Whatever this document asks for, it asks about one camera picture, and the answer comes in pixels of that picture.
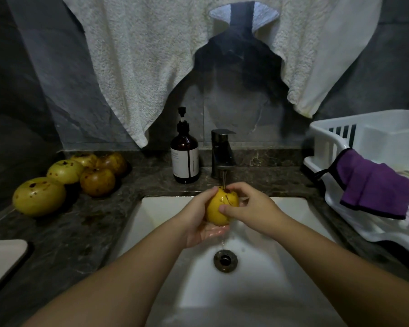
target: white label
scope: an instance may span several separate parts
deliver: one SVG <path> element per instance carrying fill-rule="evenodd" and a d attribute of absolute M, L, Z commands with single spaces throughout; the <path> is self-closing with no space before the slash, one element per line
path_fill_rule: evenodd
<path fill-rule="evenodd" d="M 171 148 L 173 173 L 179 178 L 190 178 L 198 174 L 198 148 L 182 151 Z"/>

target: countertop ledge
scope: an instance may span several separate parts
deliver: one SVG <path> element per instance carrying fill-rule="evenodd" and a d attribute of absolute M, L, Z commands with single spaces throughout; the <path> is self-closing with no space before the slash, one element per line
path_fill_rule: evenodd
<path fill-rule="evenodd" d="M 132 210 L 145 196 L 194 196 L 219 185 L 211 168 L 198 181 L 177 183 L 170 167 L 135 168 L 104 199 L 80 194 L 66 212 L 34 220 L 13 211 L 0 221 L 0 240 L 24 239 L 32 248 L 0 285 L 0 327 L 20 326 L 55 296 L 103 267 Z M 409 281 L 409 269 L 384 247 L 362 239 L 324 199 L 298 166 L 241 166 L 228 182 L 245 181 L 269 196 L 303 197 L 324 217 L 344 247 Z"/>

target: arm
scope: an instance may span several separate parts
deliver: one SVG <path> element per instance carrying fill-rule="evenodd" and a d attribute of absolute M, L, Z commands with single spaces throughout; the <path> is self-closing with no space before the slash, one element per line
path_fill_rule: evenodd
<path fill-rule="evenodd" d="M 197 195 L 112 264 L 71 287 L 23 327 L 143 326 L 180 252 L 227 228 L 202 224 L 216 187 Z"/>
<path fill-rule="evenodd" d="M 377 268 L 284 214 L 246 183 L 227 186 L 249 197 L 220 212 L 278 241 L 311 277 L 349 326 L 409 326 L 409 283 Z"/>

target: black stripe on label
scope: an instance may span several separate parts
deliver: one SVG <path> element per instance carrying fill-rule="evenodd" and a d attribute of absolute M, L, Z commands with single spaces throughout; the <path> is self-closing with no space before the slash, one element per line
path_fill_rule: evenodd
<path fill-rule="evenodd" d="M 189 153 L 190 151 L 188 150 L 188 178 L 191 178 L 191 161 L 189 159 Z"/>

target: person's right arm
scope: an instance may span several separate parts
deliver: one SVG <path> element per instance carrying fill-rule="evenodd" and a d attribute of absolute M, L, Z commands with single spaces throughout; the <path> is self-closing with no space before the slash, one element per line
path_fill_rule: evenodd
<path fill-rule="evenodd" d="M 249 198 L 220 212 L 278 241 L 311 277 L 349 326 L 409 326 L 409 282 L 343 249 L 292 219 L 246 183 L 227 189 Z"/>

